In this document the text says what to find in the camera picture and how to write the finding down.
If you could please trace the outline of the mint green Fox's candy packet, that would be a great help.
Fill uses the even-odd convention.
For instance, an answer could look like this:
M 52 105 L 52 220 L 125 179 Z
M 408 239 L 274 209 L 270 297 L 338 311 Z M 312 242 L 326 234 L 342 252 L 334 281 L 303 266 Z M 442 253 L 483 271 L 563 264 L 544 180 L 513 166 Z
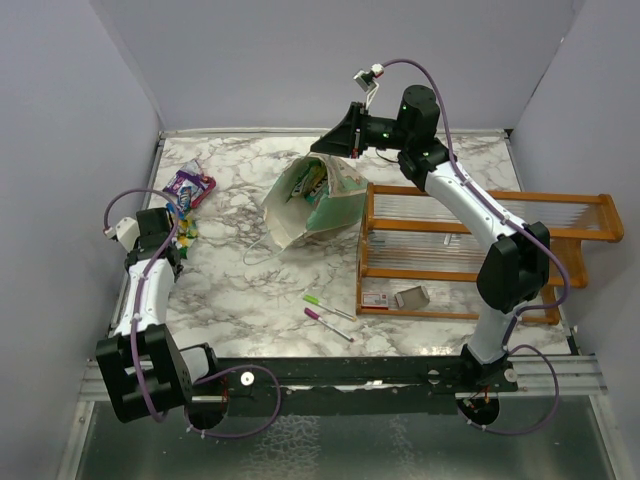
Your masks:
M 328 171 L 324 162 L 311 160 L 295 178 L 287 200 L 302 198 L 313 205 L 318 196 L 328 191 Z

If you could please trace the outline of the green printed paper bag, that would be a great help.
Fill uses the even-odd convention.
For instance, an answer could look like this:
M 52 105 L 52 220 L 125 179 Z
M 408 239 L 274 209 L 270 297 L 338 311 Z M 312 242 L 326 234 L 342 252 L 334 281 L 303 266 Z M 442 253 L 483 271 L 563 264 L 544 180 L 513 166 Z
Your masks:
M 314 159 L 327 167 L 328 191 L 313 205 L 302 198 L 287 200 L 295 178 Z M 262 202 L 266 236 L 285 250 L 304 237 L 356 224 L 363 215 L 368 184 L 366 177 L 339 157 L 310 152 L 294 160 Z

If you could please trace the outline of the purple snack packet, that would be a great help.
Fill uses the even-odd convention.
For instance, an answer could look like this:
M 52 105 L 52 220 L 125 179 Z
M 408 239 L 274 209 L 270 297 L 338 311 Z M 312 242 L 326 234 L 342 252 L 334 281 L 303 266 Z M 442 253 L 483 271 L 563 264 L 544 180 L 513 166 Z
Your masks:
M 178 179 L 188 179 L 196 185 L 197 193 L 192 200 L 192 209 L 200 206 L 203 200 L 213 192 L 217 183 L 216 180 L 209 176 L 201 166 L 197 159 L 192 159 L 183 164 L 166 184 L 170 184 Z

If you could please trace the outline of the blue candy packet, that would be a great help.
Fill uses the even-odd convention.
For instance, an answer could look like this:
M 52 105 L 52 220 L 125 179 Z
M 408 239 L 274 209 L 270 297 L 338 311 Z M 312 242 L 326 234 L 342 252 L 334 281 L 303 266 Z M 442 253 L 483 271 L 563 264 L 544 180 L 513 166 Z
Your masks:
M 192 200 L 197 193 L 196 185 L 188 179 L 178 179 L 163 188 L 172 197 L 166 208 L 179 218 L 184 218 L 192 209 Z

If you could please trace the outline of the yellow green snack packet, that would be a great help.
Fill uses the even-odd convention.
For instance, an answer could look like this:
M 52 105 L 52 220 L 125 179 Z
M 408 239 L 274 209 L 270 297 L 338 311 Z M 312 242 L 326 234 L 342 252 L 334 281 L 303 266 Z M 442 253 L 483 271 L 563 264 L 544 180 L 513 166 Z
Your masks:
M 195 240 L 199 236 L 196 220 L 189 213 L 178 222 L 178 230 L 175 238 L 175 246 L 182 259 L 188 258 L 188 252 Z

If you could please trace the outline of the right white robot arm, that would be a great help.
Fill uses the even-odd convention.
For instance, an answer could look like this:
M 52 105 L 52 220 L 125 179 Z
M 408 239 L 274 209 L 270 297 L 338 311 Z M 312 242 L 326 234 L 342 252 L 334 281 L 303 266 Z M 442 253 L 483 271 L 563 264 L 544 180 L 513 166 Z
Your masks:
M 404 177 L 443 204 L 476 239 L 485 253 L 476 279 L 485 306 L 463 347 L 459 378 L 467 389 L 481 391 L 505 361 L 519 308 L 548 281 L 550 233 L 540 222 L 511 216 L 466 173 L 453 149 L 436 136 L 444 113 L 437 100 L 431 88 L 409 86 L 393 119 L 372 116 L 364 104 L 353 102 L 310 149 L 343 158 L 358 158 L 369 148 L 397 150 Z

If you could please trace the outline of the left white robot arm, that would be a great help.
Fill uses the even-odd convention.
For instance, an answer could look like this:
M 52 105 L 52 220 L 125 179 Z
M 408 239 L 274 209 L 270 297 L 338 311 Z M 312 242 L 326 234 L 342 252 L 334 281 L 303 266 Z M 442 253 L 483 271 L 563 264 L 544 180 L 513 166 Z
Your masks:
M 126 303 L 111 336 L 96 346 L 96 360 L 116 417 L 123 423 L 188 404 L 195 392 L 220 385 L 221 371 L 206 344 L 180 350 L 167 325 L 169 294 L 181 271 L 177 247 L 166 243 L 173 220 L 166 208 L 142 210 L 116 226 L 129 249 Z

